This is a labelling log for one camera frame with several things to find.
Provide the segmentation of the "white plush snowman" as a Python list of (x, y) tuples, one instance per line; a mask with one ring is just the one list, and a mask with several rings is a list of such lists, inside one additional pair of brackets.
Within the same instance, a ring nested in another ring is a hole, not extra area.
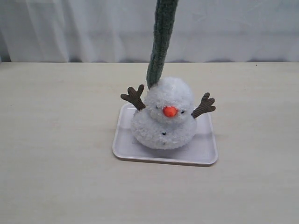
[(196, 119), (216, 109), (209, 92), (194, 106), (191, 88), (176, 77), (161, 79), (141, 99), (143, 91), (143, 84), (137, 89), (128, 87), (120, 97), (136, 109), (130, 123), (132, 135), (151, 149), (173, 150), (186, 145), (195, 136)]

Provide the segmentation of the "green knitted scarf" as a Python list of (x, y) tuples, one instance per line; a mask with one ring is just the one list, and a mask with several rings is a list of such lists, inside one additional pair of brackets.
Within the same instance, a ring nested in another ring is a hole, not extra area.
[(147, 87), (150, 89), (159, 81), (173, 31), (178, 0), (158, 0), (155, 9), (153, 46), (146, 73)]

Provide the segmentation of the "white rectangular tray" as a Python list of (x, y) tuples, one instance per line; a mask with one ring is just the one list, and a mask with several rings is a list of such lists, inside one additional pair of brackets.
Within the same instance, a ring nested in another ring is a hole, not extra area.
[(130, 122), (135, 111), (129, 103), (120, 109), (112, 144), (112, 152), (119, 160), (201, 167), (217, 162), (218, 150), (211, 113), (197, 118), (195, 136), (187, 145), (173, 150), (159, 150), (143, 146), (132, 135)]

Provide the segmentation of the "white curtain backdrop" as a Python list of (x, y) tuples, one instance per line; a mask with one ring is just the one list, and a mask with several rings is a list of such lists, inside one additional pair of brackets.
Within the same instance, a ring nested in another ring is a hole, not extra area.
[[(154, 0), (3, 0), (3, 62), (148, 62)], [(297, 62), (296, 0), (181, 0), (168, 62)]]

